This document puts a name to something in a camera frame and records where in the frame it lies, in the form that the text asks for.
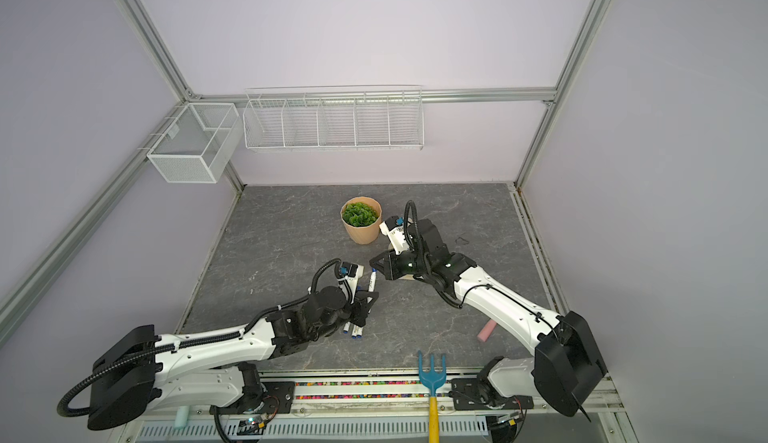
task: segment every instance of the pink sponge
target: pink sponge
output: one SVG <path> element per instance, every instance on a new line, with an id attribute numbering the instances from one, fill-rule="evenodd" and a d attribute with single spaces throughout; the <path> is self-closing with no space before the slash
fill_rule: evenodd
<path id="1" fill-rule="evenodd" d="M 482 330 L 480 330 L 480 333 L 478 333 L 478 340 L 485 342 L 491 333 L 493 333 L 494 328 L 496 328 L 496 322 L 492 319 L 488 320 L 488 322 L 485 323 L 485 326 L 482 327 Z"/>

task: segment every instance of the tan plant pot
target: tan plant pot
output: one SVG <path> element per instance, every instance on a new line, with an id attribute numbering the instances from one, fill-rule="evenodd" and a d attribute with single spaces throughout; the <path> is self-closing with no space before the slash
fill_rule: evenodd
<path id="1" fill-rule="evenodd" d="M 368 197 L 352 198 L 341 207 L 340 215 L 344 214 L 344 209 L 347 205 L 358 203 L 360 201 L 369 205 L 370 208 L 373 208 L 379 214 L 379 218 L 376 219 L 376 222 L 367 227 L 353 227 L 352 225 L 347 224 L 343 217 L 341 218 L 341 222 L 344 223 L 344 228 L 346 228 L 346 232 L 350 234 L 352 241 L 361 245 L 367 245 L 368 243 L 372 243 L 376 237 L 379 237 L 379 225 L 382 223 L 382 206 L 379 205 L 379 202 Z"/>

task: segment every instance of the white mesh basket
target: white mesh basket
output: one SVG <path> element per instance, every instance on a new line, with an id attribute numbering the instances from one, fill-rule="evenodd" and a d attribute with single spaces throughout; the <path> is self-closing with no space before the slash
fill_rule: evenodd
<path id="1" fill-rule="evenodd" d="M 379 91 L 263 93 L 246 90 L 245 145 L 251 150 L 374 150 L 424 146 L 419 87 Z"/>
<path id="2" fill-rule="evenodd" d="M 232 103 L 188 103 L 149 150 L 169 183 L 216 183 L 243 137 Z"/>

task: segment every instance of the green plant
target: green plant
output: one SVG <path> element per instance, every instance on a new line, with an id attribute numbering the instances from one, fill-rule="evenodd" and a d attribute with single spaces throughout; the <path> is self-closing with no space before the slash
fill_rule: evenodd
<path id="1" fill-rule="evenodd" d="M 371 208 L 370 205 L 366 205 L 361 201 L 347 205 L 344 208 L 342 218 L 351 227 L 368 227 L 379 219 L 379 215 L 376 214 L 376 210 Z"/>

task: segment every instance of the wire basket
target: wire basket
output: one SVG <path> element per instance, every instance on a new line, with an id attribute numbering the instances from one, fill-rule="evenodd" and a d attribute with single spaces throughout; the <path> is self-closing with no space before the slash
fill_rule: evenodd
<path id="1" fill-rule="evenodd" d="M 304 89 L 309 92 L 295 93 L 296 88 L 287 89 L 293 93 L 276 93 L 275 88 L 246 90 L 246 147 L 260 152 L 424 146 L 419 87 L 374 91 L 352 87 L 350 92 Z"/>
<path id="2" fill-rule="evenodd" d="M 147 156 L 169 183 L 216 183 L 243 137 L 232 103 L 188 103 Z"/>

